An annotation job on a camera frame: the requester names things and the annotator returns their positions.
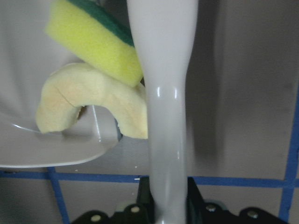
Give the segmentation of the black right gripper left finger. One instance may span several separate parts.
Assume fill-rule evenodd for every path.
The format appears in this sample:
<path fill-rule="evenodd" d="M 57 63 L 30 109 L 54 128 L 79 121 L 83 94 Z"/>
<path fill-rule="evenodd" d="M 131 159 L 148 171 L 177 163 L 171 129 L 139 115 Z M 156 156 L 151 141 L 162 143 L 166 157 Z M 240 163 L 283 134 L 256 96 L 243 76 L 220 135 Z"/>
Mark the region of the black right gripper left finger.
<path fill-rule="evenodd" d="M 91 210 L 79 216 L 74 224 L 153 224 L 155 222 L 154 201 L 150 192 L 150 180 L 139 180 L 136 202 L 122 206 L 112 216 L 99 210 Z"/>

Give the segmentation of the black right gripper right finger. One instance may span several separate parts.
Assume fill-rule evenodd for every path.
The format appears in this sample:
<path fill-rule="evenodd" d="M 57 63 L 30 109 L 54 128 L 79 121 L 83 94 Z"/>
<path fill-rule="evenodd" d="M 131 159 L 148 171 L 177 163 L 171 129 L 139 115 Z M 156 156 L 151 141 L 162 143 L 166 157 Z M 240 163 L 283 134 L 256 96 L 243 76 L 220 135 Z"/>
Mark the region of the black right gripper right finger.
<path fill-rule="evenodd" d="M 195 180 L 187 178 L 187 223 L 188 224 L 285 224 L 282 219 L 257 207 L 247 207 L 238 215 L 219 204 L 203 199 Z"/>

